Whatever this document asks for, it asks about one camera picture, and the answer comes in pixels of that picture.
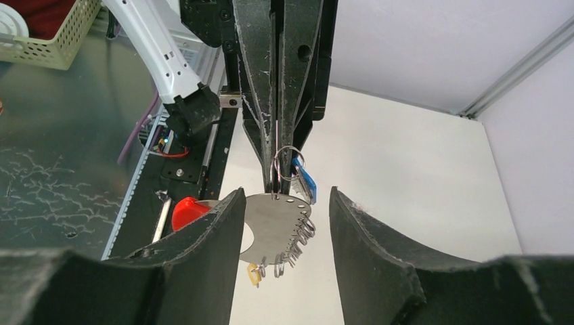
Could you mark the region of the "blue key tag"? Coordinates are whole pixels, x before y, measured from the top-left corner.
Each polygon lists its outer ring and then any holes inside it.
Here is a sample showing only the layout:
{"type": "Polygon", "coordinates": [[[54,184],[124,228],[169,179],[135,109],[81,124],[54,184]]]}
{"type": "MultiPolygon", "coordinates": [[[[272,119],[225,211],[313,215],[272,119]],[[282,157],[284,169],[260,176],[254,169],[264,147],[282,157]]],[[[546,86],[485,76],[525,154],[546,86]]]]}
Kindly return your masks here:
{"type": "Polygon", "coordinates": [[[298,158],[292,159],[293,172],[292,187],[297,194],[300,194],[309,205],[314,205],[317,199],[317,186],[313,178],[306,172],[302,161],[298,158]]]}

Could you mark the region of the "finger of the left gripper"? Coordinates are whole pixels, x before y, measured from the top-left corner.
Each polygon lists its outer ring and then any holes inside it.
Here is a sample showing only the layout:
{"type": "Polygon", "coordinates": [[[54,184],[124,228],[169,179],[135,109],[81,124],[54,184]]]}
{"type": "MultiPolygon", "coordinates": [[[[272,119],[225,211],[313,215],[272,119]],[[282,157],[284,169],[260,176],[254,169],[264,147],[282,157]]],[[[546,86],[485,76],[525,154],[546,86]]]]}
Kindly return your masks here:
{"type": "Polygon", "coordinates": [[[292,178],[291,147],[301,149],[313,122],[305,93],[322,18],[323,1],[276,1],[278,68],[278,173],[292,178]]]}
{"type": "Polygon", "coordinates": [[[275,150],[275,105],[272,85],[273,27],[270,1],[234,1],[244,103],[252,118],[244,119],[247,133],[261,163],[263,189],[272,191],[271,159],[275,150]]]}

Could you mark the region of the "metal key holder red handle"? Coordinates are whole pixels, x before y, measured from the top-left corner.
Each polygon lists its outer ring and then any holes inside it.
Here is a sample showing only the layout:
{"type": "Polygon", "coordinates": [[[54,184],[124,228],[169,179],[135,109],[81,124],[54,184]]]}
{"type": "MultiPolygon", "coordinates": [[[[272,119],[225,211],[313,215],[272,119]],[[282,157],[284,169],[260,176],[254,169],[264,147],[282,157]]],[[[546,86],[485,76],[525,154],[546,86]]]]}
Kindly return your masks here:
{"type": "MultiPolygon", "coordinates": [[[[305,168],[305,159],[300,150],[291,147],[305,168]]],[[[275,154],[271,166],[278,167],[275,154]]],[[[271,192],[269,194],[253,194],[246,198],[244,221],[253,234],[252,244],[242,253],[240,259],[248,264],[254,263],[260,267],[262,279],[266,268],[273,267],[276,278],[284,275],[286,265],[295,266],[302,255],[302,247],[315,236],[316,226],[311,220],[311,206],[299,194],[298,197],[288,194],[271,192]]]]}

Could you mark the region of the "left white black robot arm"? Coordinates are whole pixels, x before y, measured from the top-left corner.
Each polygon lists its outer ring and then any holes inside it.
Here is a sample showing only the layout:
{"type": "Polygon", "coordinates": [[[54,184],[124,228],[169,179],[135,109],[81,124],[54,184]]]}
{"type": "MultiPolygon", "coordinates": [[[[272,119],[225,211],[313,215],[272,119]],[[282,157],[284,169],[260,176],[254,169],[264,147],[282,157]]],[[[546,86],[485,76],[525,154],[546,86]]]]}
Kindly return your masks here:
{"type": "MultiPolygon", "coordinates": [[[[107,1],[150,72],[185,144],[215,124],[219,98],[178,50],[153,1],[107,1]]],[[[336,1],[180,1],[181,23],[225,56],[229,88],[248,113],[244,129],[266,192],[287,194],[292,159],[324,117],[336,1]]]]}

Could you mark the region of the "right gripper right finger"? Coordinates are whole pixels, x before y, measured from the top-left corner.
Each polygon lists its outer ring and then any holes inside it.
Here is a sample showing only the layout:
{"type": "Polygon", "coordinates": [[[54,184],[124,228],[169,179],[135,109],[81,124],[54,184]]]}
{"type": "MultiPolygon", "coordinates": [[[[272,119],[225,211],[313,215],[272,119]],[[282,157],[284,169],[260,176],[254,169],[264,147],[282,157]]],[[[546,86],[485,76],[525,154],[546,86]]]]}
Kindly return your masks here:
{"type": "Polygon", "coordinates": [[[572,324],[573,257],[486,262],[421,244],[330,192],[330,233],[346,324],[572,324]]]}

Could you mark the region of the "yellow key tag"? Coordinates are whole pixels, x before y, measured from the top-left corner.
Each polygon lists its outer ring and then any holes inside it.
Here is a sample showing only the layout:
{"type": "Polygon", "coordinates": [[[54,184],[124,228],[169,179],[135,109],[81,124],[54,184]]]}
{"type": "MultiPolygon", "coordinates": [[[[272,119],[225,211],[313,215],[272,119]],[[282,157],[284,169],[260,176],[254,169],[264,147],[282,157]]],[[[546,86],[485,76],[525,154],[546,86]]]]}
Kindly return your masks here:
{"type": "Polygon", "coordinates": [[[247,267],[248,278],[250,283],[256,288],[259,287],[259,283],[262,280],[262,275],[260,273],[260,267],[257,264],[250,263],[247,267]]]}

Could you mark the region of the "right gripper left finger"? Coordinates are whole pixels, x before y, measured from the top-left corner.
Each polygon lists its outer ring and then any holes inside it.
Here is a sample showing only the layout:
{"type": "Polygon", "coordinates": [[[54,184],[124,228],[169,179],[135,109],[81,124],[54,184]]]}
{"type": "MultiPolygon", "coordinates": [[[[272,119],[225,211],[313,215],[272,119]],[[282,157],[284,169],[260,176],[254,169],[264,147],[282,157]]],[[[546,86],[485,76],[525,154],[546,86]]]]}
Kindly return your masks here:
{"type": "Polygon", "coordinates": [[[246,196],[128,257],[68,248],[1,251],[2,324],[228,324],[246,196]]]}

